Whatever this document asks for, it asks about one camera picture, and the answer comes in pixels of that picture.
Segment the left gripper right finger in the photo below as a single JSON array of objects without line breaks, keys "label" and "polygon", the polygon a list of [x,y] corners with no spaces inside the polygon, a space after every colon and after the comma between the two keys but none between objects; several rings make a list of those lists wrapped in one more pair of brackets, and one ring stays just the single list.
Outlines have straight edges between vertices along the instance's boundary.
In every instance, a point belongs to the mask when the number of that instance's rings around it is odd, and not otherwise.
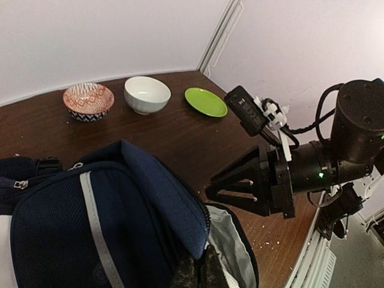
[{"label": "left gripper right finger", "polygon": [[200,287],[202,288],[228,288],[223,267],[218,253],[212,245],[208,245],[200,260]]}]

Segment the green plate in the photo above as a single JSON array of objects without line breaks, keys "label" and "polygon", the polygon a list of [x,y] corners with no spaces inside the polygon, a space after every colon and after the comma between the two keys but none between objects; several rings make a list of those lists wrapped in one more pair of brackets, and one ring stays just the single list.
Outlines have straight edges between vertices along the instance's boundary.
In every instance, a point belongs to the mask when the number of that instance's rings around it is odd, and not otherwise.
[{"label": "green plate", "polygon": [[202,88],[188,88],[184,92],[187,103],[198,112],[213,118],[223,118],[228,113],[225,102],[215,93]]}]

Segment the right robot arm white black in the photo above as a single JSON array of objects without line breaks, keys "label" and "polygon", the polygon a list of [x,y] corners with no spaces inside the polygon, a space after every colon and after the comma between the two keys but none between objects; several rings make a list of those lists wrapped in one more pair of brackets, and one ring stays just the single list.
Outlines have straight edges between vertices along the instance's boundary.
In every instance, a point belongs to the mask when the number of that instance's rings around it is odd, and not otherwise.
[{"label": "right robot arm white black", "polygon": [[[322,104],[337,93],[335,108],[327,115]],[[237,86],[224,98],[249,136],[262,136],[259,145],[211,178],[205,194],[209,200],[267,217],[281,213],[295,216],[293,198],[324,193],[318,204],[316,230],[326,239],[343,238],[342,219],[362,209],[363,197],[353,183],[372,173],[383,156],[383,81],[353,80],[329,87],[320,97],[310,128],[317,139],[300,144],[299,129],[287,125],[286,107],[270,98],[252,97]],[[331,136],[320,133],[320,124],[333,119]]]}]

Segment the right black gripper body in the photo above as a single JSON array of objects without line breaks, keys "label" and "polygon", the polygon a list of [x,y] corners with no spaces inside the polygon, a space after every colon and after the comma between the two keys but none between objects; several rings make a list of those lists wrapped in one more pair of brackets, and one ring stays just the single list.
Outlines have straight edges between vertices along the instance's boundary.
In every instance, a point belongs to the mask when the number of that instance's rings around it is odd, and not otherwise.
[{"label": "right black gripper body", "polygon": [[287,161],[281,148],[266,151],[265,200],[267,215],[282,213],[295,217],[293,197],[296,194],[331,192],[331,188],[367,176],[373,171],[371,160],[354,163],[343,159],[319,141],[301,145]]}]

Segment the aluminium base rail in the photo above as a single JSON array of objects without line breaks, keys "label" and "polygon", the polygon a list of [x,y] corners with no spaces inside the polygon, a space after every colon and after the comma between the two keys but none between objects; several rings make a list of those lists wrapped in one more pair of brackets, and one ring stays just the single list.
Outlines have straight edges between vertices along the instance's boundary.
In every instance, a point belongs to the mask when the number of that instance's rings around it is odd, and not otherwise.
[{"label": "aluminium base rail", "polygon": [[285,287],[383,287],[383,245],[367,231],[383,212],[383,190],[376,190],[361,212],[349,218],[344,239],[329,241],[307,232],[298,259]]}]

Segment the navy blue backpack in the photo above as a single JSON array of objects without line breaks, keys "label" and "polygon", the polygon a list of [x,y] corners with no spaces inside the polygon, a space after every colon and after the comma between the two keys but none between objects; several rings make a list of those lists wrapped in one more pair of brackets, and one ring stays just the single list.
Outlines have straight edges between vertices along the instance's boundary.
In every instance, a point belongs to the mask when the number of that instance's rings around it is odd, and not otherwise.
[{"label": "navy blue backpack", "polygon": [[2,287],[171,287],[185,255],[212,245],[229,287],[258,287],[237,216],[207,204],[162,162],[120,140],[64,169],[1,160]]}]

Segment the red patterned bowl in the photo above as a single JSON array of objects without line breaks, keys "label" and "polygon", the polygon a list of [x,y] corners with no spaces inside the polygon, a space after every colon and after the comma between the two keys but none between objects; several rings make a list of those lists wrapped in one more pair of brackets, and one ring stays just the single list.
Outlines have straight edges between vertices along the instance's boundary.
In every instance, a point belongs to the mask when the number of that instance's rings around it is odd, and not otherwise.
[{"label": "red patterned bowl", "polygon": [[92,82],[67,88],[62,99],[70,116],[84,123],[102,120],[115,103],[115,95],[109,88]]}]

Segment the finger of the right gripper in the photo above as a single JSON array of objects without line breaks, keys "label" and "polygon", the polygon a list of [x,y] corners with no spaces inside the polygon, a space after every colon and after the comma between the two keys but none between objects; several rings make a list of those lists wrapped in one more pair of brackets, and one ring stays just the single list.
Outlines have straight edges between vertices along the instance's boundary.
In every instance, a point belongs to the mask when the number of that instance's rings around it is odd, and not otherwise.
[{"label": "finger of the right gripper", "polygon": [[267,217],[270,215],[268,196],[264,189],[250,182],[232,184],[212,183],[205,189],[211,201],[237,207],[239,209]]},{"label": "finger of the right gripper", "polygon": [[268,167],[267,146],[251,148],[211,178],[211,186],[226,187],[241,180],[261,180],[263,169]]}]

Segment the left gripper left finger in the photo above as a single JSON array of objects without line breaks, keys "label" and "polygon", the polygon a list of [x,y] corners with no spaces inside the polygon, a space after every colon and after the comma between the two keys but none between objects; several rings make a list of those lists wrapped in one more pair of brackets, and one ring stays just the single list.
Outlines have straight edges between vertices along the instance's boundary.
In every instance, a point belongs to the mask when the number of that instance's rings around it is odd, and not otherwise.
[{"label": "left gripper left finger", "polygon": [[197,288],[198,286],[195,261],[190,255],[185,255],[173,276],[171,288]]}]

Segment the right aluminium frame post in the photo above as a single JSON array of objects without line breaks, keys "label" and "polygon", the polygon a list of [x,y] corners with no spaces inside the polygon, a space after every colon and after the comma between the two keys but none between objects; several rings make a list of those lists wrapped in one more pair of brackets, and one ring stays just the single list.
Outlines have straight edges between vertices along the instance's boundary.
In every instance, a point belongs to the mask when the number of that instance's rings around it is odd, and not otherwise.
[{"label": "right aluminium frame post", "polygon": [[206,77],[210,77],[211,70],[217,66],[219,58],[243,12],[244,5],[240,0],[229,1],[226,5],[197,66],[197,70]]}]

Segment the white ceramic bowl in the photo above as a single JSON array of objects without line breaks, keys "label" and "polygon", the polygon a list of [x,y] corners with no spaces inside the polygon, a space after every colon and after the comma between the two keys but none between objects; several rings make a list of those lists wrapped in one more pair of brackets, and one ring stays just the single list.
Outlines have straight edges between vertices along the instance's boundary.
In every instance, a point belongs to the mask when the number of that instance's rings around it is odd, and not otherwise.
[{"label": "white ceramic bowl", "polygon": [[162,110],[172,93],[163,82],[148,76],[134,76],[125,81],[124,97],[127,104],[140,115]]}]

